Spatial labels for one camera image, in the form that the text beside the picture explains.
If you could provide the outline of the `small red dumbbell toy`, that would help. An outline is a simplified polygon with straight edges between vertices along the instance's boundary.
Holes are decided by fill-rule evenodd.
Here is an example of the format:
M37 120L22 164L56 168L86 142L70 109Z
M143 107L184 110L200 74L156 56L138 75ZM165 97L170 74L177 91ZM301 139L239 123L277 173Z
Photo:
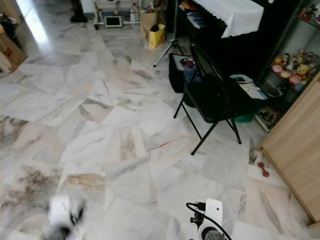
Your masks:
M263 175L265 178L269 178L270 172L266 170L266 168L265 168L265 163L263 163L263 162L258 162L258 163L257 163L257 166L261 169L262 175Z

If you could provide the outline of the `black folding chair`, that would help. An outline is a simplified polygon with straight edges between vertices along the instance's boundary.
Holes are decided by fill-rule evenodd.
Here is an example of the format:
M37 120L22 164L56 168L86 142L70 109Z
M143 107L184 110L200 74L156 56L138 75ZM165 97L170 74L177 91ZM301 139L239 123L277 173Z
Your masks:
M185 114L198 135L199 142L194 147L190 155L195 155L214 128L221 122L226 122L235 133L238 144L242 144L240 133L235 118L238 116L231 105L228 89L230 85L224 79L220 69L213 59L201 46L191 43L190 52L194 59L195 70L192 75L183 82L183 95L178 103L173 118L176 119L180 110L185 110ZM189 112L186 110L185 101L189 99L198 110L201 118L211 126L202 135L195 125Z

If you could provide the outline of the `light wooden cabinet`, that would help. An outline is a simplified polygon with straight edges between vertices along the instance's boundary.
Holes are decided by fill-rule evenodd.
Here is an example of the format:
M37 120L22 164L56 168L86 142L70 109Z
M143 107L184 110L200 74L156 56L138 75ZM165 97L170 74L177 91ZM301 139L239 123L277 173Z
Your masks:
M311 218L320 227L320 82L314 80L260 145Z

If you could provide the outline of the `white papers pile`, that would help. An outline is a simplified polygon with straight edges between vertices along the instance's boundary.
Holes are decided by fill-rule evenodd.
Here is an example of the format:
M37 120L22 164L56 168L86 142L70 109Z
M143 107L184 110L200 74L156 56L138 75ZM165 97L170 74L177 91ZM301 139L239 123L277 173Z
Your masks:
M265 100L267 96L262 92L254 81L243 74L233 74L230 76L242 89L253 99Z

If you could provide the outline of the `small dark bowl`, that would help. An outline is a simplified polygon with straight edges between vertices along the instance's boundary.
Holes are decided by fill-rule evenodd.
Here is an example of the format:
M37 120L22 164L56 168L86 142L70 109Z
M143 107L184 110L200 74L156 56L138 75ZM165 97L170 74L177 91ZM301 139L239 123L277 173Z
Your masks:
M180 60L180 64L183 66L183 68L186 70L186 69L191 69L193 67L196 66L195 64L195 60L192 59L192 58L189 58L189 57L186 57L186 58L182 58Z

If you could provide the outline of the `thin metal tripod stand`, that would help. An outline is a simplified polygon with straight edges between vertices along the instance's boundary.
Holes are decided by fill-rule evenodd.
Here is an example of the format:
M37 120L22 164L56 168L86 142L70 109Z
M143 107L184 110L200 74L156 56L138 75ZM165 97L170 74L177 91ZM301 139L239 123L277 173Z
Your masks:
M182 47L179 44L179 32L178 32L178 26L179 26L179 5L181 4L182 0L173 0L174 3L174 10L173 10L173 38L170 41L170 44L167 46L167 48L163 51L162 55L157 58L156 62L154 62L153 67L157 67L160 61L166 57L171 50L176 49L181 55L185 55L185 51L183 51Z

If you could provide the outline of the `yellow bear plush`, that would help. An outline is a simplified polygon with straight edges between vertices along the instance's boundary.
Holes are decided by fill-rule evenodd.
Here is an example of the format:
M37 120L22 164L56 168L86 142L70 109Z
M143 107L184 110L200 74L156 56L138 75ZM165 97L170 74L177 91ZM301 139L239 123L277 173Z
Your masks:
M290 82L294 84L301 83L306 80L308 74L311 71L311 67L308 64L300 64L295 68L293 75L289 78Z

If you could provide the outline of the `yellow shopping bag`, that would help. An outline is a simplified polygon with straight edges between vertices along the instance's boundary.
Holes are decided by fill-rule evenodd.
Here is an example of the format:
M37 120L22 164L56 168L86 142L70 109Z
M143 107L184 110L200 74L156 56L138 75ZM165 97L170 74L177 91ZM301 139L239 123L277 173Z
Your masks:
M165 41L165 28L166 25L162 23L157 23L151 26L150 30L147 32L147 39L149 48L152 50L157 48L159 45Z

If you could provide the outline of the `brown cardboard box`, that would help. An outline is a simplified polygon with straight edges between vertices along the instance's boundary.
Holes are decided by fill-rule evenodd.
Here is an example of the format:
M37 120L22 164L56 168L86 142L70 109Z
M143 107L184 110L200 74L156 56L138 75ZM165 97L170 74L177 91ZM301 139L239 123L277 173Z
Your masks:
M27 55L5 33L0 34L0 68L13 73L25 61Z

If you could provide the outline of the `brown paper bag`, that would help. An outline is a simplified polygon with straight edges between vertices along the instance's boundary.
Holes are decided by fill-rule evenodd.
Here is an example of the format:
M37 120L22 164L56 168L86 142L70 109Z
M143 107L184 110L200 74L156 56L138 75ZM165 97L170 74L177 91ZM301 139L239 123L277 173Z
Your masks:
M147 39L147 35L151 31L154 25L157 25L159 21L158 13L140 13L140 32L144 39Z

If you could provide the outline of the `white lace tablecloth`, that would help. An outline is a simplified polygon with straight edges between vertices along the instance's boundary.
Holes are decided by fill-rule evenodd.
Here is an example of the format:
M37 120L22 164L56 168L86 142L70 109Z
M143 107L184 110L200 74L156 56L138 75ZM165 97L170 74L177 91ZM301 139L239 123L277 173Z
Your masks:
M221 35L222 39L256 32L265 12L265 8L253 0L194 0L194 2L226 24Z

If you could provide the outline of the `white framed tablet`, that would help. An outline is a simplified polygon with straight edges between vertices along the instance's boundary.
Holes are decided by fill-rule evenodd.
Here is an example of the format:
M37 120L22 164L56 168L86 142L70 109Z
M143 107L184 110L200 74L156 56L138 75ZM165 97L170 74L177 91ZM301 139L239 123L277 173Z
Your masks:
M123 25L121 16L105 16L103 20L106 28L120 28Z

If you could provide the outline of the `glass display cabinet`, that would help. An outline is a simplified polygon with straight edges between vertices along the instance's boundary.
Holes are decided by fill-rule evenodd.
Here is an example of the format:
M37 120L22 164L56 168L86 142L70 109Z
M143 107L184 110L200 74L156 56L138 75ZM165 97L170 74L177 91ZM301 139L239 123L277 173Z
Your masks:
M320 73L320 0L285 0L295 8L288 14L283 31L278 35L258 87L267 96L254 118L262 128L270 132L288 112L311 80ZM274 64L284 70L276 74ZM295 84L290 77L300 64L311 67L306 80Z

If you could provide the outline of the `dark bag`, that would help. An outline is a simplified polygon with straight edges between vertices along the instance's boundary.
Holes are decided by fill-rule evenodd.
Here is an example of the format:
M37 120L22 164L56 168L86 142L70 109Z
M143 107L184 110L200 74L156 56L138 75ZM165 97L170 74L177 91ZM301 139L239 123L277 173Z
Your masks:
M3 16L0 21L0 26L3 32L19 47L22 48L22 44L16 34L16 23L9 17Z

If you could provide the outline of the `black fan base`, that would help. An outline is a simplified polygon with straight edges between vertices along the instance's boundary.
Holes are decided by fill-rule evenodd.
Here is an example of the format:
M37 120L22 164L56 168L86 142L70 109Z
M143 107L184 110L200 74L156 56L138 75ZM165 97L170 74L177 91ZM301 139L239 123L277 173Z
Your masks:
M71 23L87 23L89 19L85 16L82 0L70 0L73 16L70 18Z

